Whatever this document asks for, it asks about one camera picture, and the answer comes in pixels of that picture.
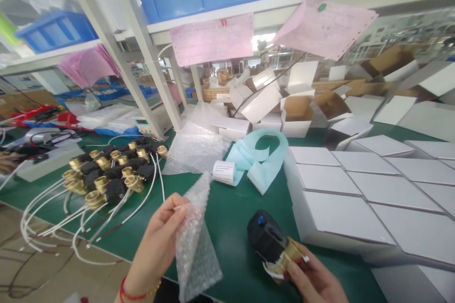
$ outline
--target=fingernail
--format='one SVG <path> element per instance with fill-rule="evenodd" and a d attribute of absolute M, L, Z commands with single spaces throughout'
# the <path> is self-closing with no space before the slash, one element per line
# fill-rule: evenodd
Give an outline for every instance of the fingernail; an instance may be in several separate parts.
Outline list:
<path fill-rule="evenodd" d="M 297 266 L 296 263 L 294 263 L 293 261 L 290 261 L 289 264 L 288 264 L 288 271 L 290 273 L 292 273 L 293 275 L 295 275 L 295 274 L 298 273 L 299 267 Z"/>

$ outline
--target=bubble wrap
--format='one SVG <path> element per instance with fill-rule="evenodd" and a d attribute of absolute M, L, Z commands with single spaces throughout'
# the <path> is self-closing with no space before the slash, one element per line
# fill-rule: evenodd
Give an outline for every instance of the bubble wrap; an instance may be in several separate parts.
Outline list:
<path fill-rule="evenodd" d="M 191 204 L 177 231 L 175 253 L 181 303 L 192 300 L 223 278 L 204 220 L 210 181 L 210 174 L 204 173 L 185 194 Z"/>

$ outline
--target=brass threaded port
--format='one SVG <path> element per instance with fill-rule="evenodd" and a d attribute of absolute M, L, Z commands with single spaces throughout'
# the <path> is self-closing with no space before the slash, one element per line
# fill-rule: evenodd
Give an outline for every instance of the brass threaded port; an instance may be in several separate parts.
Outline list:
<path fill-rule="evenodd" d="M 73 179 L 78 179 L 78 178 L 81 178 L 82 177 L 82 174 L 73 170 L 73 169 L 70 169 L 70 170 L 67 170 L 65 173 L 63 173 L 62 177 L 66 180 L 66 181 L 70 181 L 70 180 L 73 180 Z"/>
<path fill-rule="evenodd" d="M 122 157 L 118 158 L 118 163 L 120 166 L 123 166 L 125 163 L 128 162 L 128 156 L 123 155 Z"/>
<path fill-rule="evenodd" d="M 130 142 L 128 143 L 128 147 L 130 150 L 134 150 L 137 148 L 137 143 L 136 142 Z"/>
<path fill-rule="evenodd" d="M 88 190 L 84 187 L 84 182 L 81 179 L 72 179 L 66 181 L 63 185 L 69 192 L 79 195 L 87 194 Z"/>
<path fill-rule="evenodd" d="M 85 202 L 91 210 L 96 210 L 106 202 L 105 196 L 98 191 L 90 192 L 85 196 Z"/>
<path fill-rule="evenodd" d="M 137 150 L 137 155 L 140 158 L 146 159 L 147 163 L 150 163 L 150 155 L 147 153 L 147 151 L 145 149 Z"/>
<path fill-rule="evenodd" d="M 96 190 L 101 194 L 106 192 L 106 185 L 109 183 L 109 180 L 106 176 L 99 177 L 94 181 Z"/>
<path fill-rule="evenodd" d="M 108 160 L 106 156 L 102 156 L 99 159 L 96 159 L 95 162 L 102 170 L 110 168 L 110 160 Z"/>
<path fill-rule="evenodd" d="M 158 155 L 160 155 L 163 159 L 167 159 L 167 148 L 166 146 L 159 146 L 158 149 L 156 150 L 158 152 Z"/>
<path fill-rule="evenodd" d="M 134 175 L 133 168 L 132 167 L 125 167 L 122 169 L 122 174 L 124 178 L 127 178 L 131 175 Z"/>
<path fill-rule="evenodd" d="M 120 157 L 121 152 L 120 151 L 113 151 L 110 156 L 113 160 L 117 160 Z"/>
<path fill-rule="evenodd" d="M 125 179 L 125 185 L 131 189 L 134 190 L 137 193 L 140 193 L 144 190 L 144 182 L 142 179 L 138 176 L 135 175 L 130 175 Z"/>
<path fill-rule="evenodd" d="M 100 155 L 100 154 L 101 154 L 101 152 L 98 151 L 98 150 L 93 150 L 93 151 L 89 152 L 89 156 L 90 156 L 93 160 L 96 159 L 96 158 L 98 157 L 98 155 Z"/>

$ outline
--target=green workbench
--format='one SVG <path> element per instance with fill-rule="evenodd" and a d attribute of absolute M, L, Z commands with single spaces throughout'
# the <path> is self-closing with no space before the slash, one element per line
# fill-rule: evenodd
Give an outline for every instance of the green workbench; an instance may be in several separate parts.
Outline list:
<path fill-rule="evenodd" d="M 25 129 L 16 129 L 15 134 L 24 134 Z M 327 134 L 325 129 L 311 129 L 304 139 L 289 139 L 292 146 L 322 146 Z M 400 127 L 384 124 L 374 124 L 370 136 L 385 134 L 398 141 L 428 140 L 437 141 L 429 136 Z M 174 137 L 170 132 L 169 143 Z M 89 134 L 80 145 L 106 144 L 110 137 Z M 114 145 L 127 143 L 126 138 L 114 140 Z M 271 152 L 276 148 L 278 140 L 266 136 L 259 141 L 257 148 L 265 149 L 270 145 Z M 86 148 L 87 152 L 94 147 Z M 24 210 L 28 203 L 40 192 L 61 178 L 69 166 L 46 175 L 31 185 L 16 178 L 5 186 L 0 193 L 0 201 Z M 199 178 L 196 174 L 180 174 L 163 176 L 166 197 L 177 192 L 181 195 Z M 123 206 L 122 210 L 112 219 L 105 231 L 117 226 L 142 201 L 146 191 L 134 194 Z M 58 197 L 39 211 L 37 216 L 49 223 L 56 224 L 65 218 L 63 201 L 65 195 Z M 95 245 L 100 249 L 120 258 L 132 261 L 147 223 L 153 212 L 162 203 L 161 184 L 154 185 L 148 202 L 131 218 L 125 226 L 120 227 Z M 73 196 L 70 210 L 74 212 L 84 204 L 82 197 Z M 246 225 L 258 209 L 268 211 L 282 228 L 283 232 L 295 240 L 299 240 L 297 227 L 291 209 L 291 198 L 286 185 L 283 169 L 262 196 L 254 185 L 242 178 L 235 188 L 218 182 L 212 182 L 205 220 L 210 236 L 223 271 L 221 282 L 206 291 L 206 294 L 224 302 L 301 302 L 301 297 L 289 283 L 278 286 L 263 270 L 258 256 L 249 245 Z M 79 228 L 79 220 L 69 223 L 65 230 L 75 233 Z M 352 256 L 332 250 L 309 247 L 316 256 L 339 278 L 351 303 L 356 302 L 386 302 L 377 285 L 370 267 L 358 256 Z M 175 263 L 169 268 L 166 277 L 178 281 Z"/>

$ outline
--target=pink note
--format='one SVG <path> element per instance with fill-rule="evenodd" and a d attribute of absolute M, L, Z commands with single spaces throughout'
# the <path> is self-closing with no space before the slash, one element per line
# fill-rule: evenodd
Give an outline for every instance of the pink note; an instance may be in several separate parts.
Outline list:
<path fill-rule="evenodd" d="M 376 12 L 368 9 L 304 0 L 272 43 L 337 61 L 377 17 Z"/>
<path fill-rule="evenodd" d="M 253 55 L 253 14 L 171 28 L 179 66 Z"/>

